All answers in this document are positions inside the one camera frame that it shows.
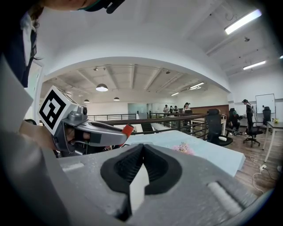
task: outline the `pink flower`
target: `pink flower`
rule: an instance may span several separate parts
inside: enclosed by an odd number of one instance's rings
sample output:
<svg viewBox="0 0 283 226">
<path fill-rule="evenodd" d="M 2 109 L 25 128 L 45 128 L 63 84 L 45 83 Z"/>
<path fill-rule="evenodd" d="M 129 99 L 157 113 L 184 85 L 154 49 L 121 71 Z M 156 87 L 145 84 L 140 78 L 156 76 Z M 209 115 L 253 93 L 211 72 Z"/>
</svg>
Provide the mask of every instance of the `pink flower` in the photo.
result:
<svg viewBox="0 0 283 226">
<path fill-rule="evenodd" d="M 194 155 L 193 150 L 190 148 L 190 146 L 187 143 L 182 142 L 180 145 L 174 145 L 172 149 L 176 151 L 180 151 L 185 154 Z"/>
</svg>

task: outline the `whiteboard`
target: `whiteboard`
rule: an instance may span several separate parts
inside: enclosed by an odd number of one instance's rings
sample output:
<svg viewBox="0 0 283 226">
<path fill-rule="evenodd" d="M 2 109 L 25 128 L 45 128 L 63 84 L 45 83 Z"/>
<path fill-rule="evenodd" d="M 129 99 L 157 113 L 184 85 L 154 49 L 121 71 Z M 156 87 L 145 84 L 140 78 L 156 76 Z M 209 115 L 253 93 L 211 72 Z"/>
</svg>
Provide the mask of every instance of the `whiteboard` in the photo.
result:
<svg viewBox="0 0 283 226">
<path fill-rule="evenodd" d="M 275 97 L 274 94 L 266 94 L 256 96 L 256 112 L 262 114 L 264 107 L 269 107 L 271 113 L 275 113 Z"/>
</svg>

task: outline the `vr headset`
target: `vr headset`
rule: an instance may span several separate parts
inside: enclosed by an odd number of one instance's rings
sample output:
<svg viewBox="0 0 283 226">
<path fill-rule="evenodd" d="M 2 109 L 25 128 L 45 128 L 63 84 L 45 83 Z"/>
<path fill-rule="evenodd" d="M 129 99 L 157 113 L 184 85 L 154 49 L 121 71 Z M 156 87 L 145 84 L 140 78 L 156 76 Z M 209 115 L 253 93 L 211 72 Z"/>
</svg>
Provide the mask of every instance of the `vr headset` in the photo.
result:
<svg viewBox="0 0 283 226">
<path fill-rule="evenodd" d="M 85 10 L 88 12 L 98 11 L 102 8 L 106 9 L 106 13 L 113 13 L 125 0 L 98 0 L 94 4 L 82 8 L 81 10 Z"/>
</svg>

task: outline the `cable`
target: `cable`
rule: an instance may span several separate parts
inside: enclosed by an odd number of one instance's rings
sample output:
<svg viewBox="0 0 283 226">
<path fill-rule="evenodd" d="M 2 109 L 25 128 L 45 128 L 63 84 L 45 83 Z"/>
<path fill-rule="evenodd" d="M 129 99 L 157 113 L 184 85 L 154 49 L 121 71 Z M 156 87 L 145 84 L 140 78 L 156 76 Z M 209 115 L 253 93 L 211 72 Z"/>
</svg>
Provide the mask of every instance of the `cable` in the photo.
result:
<svg viewBox="0 0 283 226">
<path fill-rule="evenodd" d="M 271 175 L 270 175 L 269 171 L 268 171 L 266 168 L 264 168 L 264 169 L 268 172 L 268 174 L 269 174 L 270 178 L 271 178 L 272 180 L 276 181 L 276 179 L 274 179 L 274 178 L 272 178 L 272 177 L 271 177 Z"/>
<path fill-rule="evenodd" d="M 256 163 L 256 157 L 250 156 L 249 158 L 250 158 L 251 161 L 253 162 L 253 165 L 256 166 L 256 165 L 257 165 L 257 163 Z"/>
<path fill-rule="evenodd" d="M 251 161 L 253 162 L 253 165 L 254 165 L 254 166 L 256 166 L 256 165 L 259 165 L 259 166 L 260 166 L 260 164 L 257 164 L 257 163 L 256 163 L 256 157 L 250 156 L 249 158 L 250 158 Z M 261 191 L 261 192 L 264 194 L 264 192 L 263 192 L 262 190 L 258 189 L 258 188 L 255 186 L 255 179 L 254 179 L 254 176 L 255 176 L 256 174 L 262 175 L 261 172 L 253 174 L 253 176 L 252 176 L 252 184 L 253 184 L 253 186 L 255 187 L 256 190 Z"/>
<path fill-rule="evenodd" d="M 258 188 L 255 186 L 255 179 L 254 179 L 253 177 L 254 177 L 256 174 L 260 174 L 260 175 L 261 175 L 261 173 L 255 173 L 255 174 L 253 174 L 253 176 L 252 176 L 252 184 L 253 184 L 253 186 L 255 187 L 256 190 L 259 190 L 259 191 L 261 191 L 261 192 L 264 194 L 264 192 L 263 192 L 262 190 L 258 189 Z"/>
</svg>

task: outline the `hand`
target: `hand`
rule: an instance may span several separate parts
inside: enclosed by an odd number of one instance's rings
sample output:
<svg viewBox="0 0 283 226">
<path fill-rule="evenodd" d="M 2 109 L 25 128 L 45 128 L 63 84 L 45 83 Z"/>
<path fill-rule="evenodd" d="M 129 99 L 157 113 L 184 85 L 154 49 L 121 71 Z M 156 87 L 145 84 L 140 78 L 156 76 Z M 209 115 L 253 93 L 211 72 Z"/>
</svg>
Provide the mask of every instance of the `hand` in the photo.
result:
<svg viewBox="0 0 283 226">
<path fill-rule="evenodd" d="M 34 140 L 40 147 L 48 147 L 52 150 L 56 150 L 51 133 L 45 126 L 32 125 L 23 121 L 19 132 Z M 73 140 L 75 138 L 75 129 L 68 128 L 66 130 L 66 136 L 68 142 Z M 85 132 L 83 138 L 90 139 L 90 134 Z"/>
<path fill-rule="evenodd" d="M 65 133 L 66 133 L 66 137 L 67 137 L 68 142 L 75 139 L 75 129 L 74 128 L 67 128 Z M 90 133 L 84 132 L 83 138 L 84 139 L 90 139 Z"/>
</svg>

